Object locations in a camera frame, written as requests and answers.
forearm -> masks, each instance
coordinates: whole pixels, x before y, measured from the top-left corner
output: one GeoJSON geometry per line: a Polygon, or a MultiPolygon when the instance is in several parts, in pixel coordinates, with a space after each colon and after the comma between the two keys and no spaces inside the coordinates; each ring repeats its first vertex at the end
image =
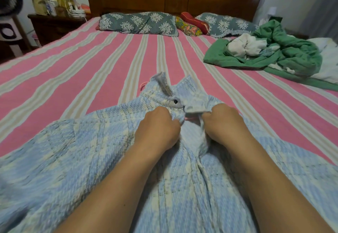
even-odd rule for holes
{"type": "Polygon", "coordinates": [[[132,146],[56,233],[128,232],[148,176],[161,154],[132,146]]]}
{"type": "Polygon", "coordinates": [[[252,203],[261,232],[333,232],[253,137],[246,152],[230,153],[252,203]]]}

electric fan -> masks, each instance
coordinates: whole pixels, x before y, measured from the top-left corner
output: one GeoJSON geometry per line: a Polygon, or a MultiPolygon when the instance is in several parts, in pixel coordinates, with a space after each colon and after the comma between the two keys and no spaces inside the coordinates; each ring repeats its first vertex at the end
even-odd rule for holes
{"type": "Polygon", "coordinates": [[[22,9],[22,0],[0,0],[0,40],[10,45],[15,57],[22,55],[18,40],[23,39],[13,18],[22,9]]]}

red cushion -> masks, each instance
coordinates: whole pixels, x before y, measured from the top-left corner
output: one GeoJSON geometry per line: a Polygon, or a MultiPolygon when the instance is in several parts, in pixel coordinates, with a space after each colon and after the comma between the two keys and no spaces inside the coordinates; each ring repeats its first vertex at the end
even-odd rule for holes
{"type": "Polygon", "coordinates": [[[195,19],[194,17],[192,17],[192,15],[188,12],[183,12],[181,13],[181,19],[185,22],[188,22],[190,24],[193,24],[197,27],[200,28],[200,30],[202,31],[203,34],[207,34],[209,32],[209,25],[206,22],[200,21],[198,19],[195,19]]]}

bedsheet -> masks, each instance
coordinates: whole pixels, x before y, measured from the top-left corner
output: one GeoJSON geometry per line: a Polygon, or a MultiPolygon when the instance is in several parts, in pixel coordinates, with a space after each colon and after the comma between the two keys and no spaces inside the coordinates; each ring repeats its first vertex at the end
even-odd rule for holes
{"type": "Polygon", "coordinates": [[[264,71],[203,63],[216,40],[97,31],[93,18],[64,38],[0,66],[0,156],[59,119],[137,97],[157,72],[169,84],[191,75],[201,90],[236,107],[271,136],[338,164],[338,92],[264,71]]]}

curtain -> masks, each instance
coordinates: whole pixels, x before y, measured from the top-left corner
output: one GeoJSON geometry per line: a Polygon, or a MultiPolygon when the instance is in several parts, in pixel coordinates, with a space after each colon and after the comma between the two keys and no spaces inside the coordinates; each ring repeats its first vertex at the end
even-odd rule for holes
{"type": "Polygon", "coordinates": [[[338,0],[317,0],[300,26],[300,32],[330,37],[338,42],[338,0]]]}

